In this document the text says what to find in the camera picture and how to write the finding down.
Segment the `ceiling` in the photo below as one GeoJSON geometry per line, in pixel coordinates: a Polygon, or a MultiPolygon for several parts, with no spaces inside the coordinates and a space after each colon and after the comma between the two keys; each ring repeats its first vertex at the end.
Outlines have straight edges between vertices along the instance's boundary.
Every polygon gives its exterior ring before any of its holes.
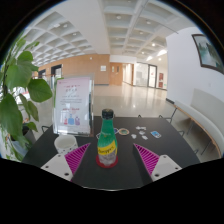
{"type": "Polygon", "coordinates": [[[27,42],[42,66],[84,54],[133,56],[140,60],[166,53],[166,37],[196,26],[157,0],[67,0],[33,20],[27,42]]]}

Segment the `tiled floor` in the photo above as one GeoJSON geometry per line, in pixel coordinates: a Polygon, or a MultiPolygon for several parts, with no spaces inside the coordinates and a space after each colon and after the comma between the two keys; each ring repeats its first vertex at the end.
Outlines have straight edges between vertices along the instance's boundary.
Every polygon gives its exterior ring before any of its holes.
{"type": "MultiPolygon", "coordinates": [[[[167,91],[146,87],[132,87],[123,83],[122,86],[103,86],[94,87],[94,115],[100,116],[102,109],[111,108],[117,117],[170,117],[174,112],[174,107],[166,101],[167,91]]],[[[35,133],[36,139],[42,135],[41,126],[50,126],[52,124],[52,99],[35,103],[39,111],[39,122],[37,124],[38,133],[35,133]]],[[[203,149],[209,142],[209,137],[201,128],[194,125],[190,133],[186,131],[190,127],[190,119],[180,111],[176,111],[172,123],[176,130],[184,130],[184,139],[190,145],[192,150],[198,149],[196,154],[200,162],[207,162],[218,159],[218,152],[211,144],[201,155],[203,149]]]]}

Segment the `white wall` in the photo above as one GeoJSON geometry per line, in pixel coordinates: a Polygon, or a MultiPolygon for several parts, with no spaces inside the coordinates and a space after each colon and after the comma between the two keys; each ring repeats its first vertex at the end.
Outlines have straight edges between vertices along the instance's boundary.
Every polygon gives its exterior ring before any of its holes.
{"type": "Polygon", "coordinates": [[[192,34],[201,34],[197,27],[186,28],[166,38],[168,49],[167,98],[190,104],[194,88],[224,101],[224,75],[200,66],[192,34]]]}
{"type": "Polygon", "coordinates": [[[110,55],[110,62],[135,64],[136,61],[137,61],[136,57],[123,56],[123,55],[110,55]]]}

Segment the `black table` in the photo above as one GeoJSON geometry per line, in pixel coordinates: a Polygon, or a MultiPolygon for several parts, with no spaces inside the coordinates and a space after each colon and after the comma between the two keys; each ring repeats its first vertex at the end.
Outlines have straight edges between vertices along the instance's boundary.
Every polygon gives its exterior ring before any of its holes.
{"type": "MultiPolygon", "coordinates": [[[[76,136],[78,146],[91,143],[83,160],[72,178],[72,182],[92,189],[133,189],[152,182],[133,143],[141,145],[158,155],[168,155],[180,167],[185,168],[200,161],[175,128],[163,118],[115,117],[115,128],[127,128],[130,134],[116,134],[118,143],[118,163],[113,168],[105,169],[97,165],[97,138],[76,136]],[[136,127],[146,127],[147,140],[139,134],[136,127]],[[162,137],[154,138],[150,132],[158,131],[162,137]]],[[[94,117],[94,136],[101,130],[102,118],[94,117]]],[[[42,167],[57,154],[54,140],[58,137],[51,126],[34,144],[23,159],[23,163],[42,167]]]]}

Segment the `green leaf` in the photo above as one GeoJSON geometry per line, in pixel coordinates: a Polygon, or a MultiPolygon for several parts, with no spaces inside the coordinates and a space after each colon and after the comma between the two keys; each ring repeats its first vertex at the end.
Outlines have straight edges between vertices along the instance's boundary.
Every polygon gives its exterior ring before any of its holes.
{"type": "Polygon", "coordinates": [[[19,55],[17,60],[19,60],[19,61],[30,61],[31,62],[31,61],[33,61],[33,55],[30,51],[23,51],[19,55]]]}
{"type": "Polygon", "coordinates": [[[28,48],[30,49],[33,49],[34,47],[36,47],[40,42],[37,42],[37,41],[34,41],[33,43],[31,44],[28,44],[25,48],[24,48],[24,51],[28,48]]]}
{"type": "Polygon", "coordinates": [[[6,77],[6,85],[12,91],[14,87],[26,88],[32,77],[32,70],[29,66],[9,66],[6,77]]]}
{"type": "Polygon", "coordinates": [[[15,47],[15,50],[14,50],[14,53],[13,55],[11,56],[11,59],[9,60],[9,63],[10,61],[13,59],[13,58],[16,58],[17,54],[19,53],[19,51],[21,50],[21,48],[26,44],[26,40],[24,40],[24,37],[22,37],[17,43],[16,43],[16,47],[15,47]]]}
{"type": "Polygon", "coordinates": [[[33,102],[28,101],[28,111],[30,115],[36,120],[39,121],[38,110],[33,102]]]}
{"type": "Polygon", "coordinates": [[[2,83],[3,77],[4,77],[3,73],[0,72],[0,85],[1,85],[1,83],[2,83]]]}
{"type": "Polygon", "coordinates": [[[23,160],[24,157],[15,150],[15,148],[13,147],[13,145],[11,145],[11,151],[14,153],[16,159],[18,159],[19,161],[22,161],[23,160]]]}
{"type": "Polygon", "coordinates": [[[43,102],[52,97],[50,86],[43,79],[31,79],[28,85],[30,98],[35,102],[43,102]]]}
{"type": "Polygon", "coordinates": [[[29,116],[29,120],[30,120],[30,110],[29,110],[29,107],[28,107],[28,102],[27,102],[27,99],[26,99],[26,97],[25,96],[23,96],[21,93],[19,94],[19,98],[20,98],[20,100],[22,101],[22,105],[24,106],[24,108],[25,108],[25,111],[26,111],[26,113],[28,114],[28,116],[29,116]]]}
{"type": "Polygon", "coordinates": [[[0,103],[0,122],[3,129],[12,136],[22,135],[23,117],[15,99],[9,93],[0,103]]]}
{"type": "Polygon", "coordinates": [[[28,141],[23,135],[12,135],[12,137],[19,142],[21,147],[27,150],[27,145],[29,146],[31,144],[30,141],[28,141]]]}
{"type": "Polygon", "coordinates": [[[36,127],[36,124],[35,124],[34,122],[29,122],[29,123],[26,124],[26,126],[27,126],[29,129],[38,132],[37,127],[36,127]]]}

